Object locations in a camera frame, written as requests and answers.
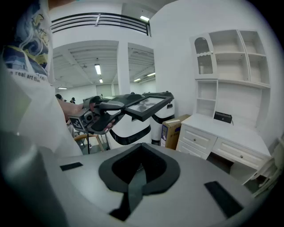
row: black box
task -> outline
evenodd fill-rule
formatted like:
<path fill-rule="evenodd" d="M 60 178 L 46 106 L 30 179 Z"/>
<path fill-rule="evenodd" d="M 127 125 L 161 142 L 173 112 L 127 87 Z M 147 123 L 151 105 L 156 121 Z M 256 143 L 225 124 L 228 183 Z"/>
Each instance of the black box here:
<path fill-rule="evenodd" d="M 215 112 L 214 119 L 227 122 L 231 124 L 232 116 L 225 113 Z"/>

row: arched cabinet door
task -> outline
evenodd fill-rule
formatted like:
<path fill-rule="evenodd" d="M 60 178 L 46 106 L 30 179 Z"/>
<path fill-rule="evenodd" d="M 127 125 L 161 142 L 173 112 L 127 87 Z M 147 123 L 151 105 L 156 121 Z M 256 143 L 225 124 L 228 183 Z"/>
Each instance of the arched cabinet door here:
<path fill-rule="evenodd" d="M 217 79 L 217 63 L 208 33 L 190 38 L 195 79 Z"/>

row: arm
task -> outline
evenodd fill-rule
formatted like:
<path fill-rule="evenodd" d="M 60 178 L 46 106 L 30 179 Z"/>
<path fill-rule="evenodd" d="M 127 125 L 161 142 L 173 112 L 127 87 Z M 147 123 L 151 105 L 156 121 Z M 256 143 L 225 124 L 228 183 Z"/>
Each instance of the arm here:
<path fill-rule="evenodd" d="M 69 120 L 69 115 L 74 115 L 77 112 L 79 112 L 83 108 L 83 104 L 74 104 L 70 102 L 64 102 L 63 100 L 57 99 L 59 102 L 59 105 L 61 106 L 61 109 L 64 113 L 65 120 Z"/>

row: black railing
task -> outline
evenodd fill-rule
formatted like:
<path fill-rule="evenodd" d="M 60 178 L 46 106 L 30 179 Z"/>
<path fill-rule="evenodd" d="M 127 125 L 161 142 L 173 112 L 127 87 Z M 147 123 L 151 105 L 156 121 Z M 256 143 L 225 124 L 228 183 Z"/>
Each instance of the black railing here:
<path fill-rule="evenodd" d="M 80 26 L 110 25 L 129 28 L 150 36 L 149 22 L 114 13 L 89 12 L 65 16 L 52 21 L 52 33 Z"/>

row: cardboard box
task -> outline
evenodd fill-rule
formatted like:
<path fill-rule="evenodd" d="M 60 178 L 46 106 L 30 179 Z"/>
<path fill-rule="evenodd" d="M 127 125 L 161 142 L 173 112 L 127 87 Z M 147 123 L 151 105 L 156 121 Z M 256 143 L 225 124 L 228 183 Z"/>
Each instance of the cardboard box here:
<path fill-rule="evenodd" d="M 185 114 L 163 122 L 160 142 L 161 147 L 171 148 L 173 150 L 176 149 L 179 133 L 181 131 L 181 122 L 189 117 L 190 115 Z"/>

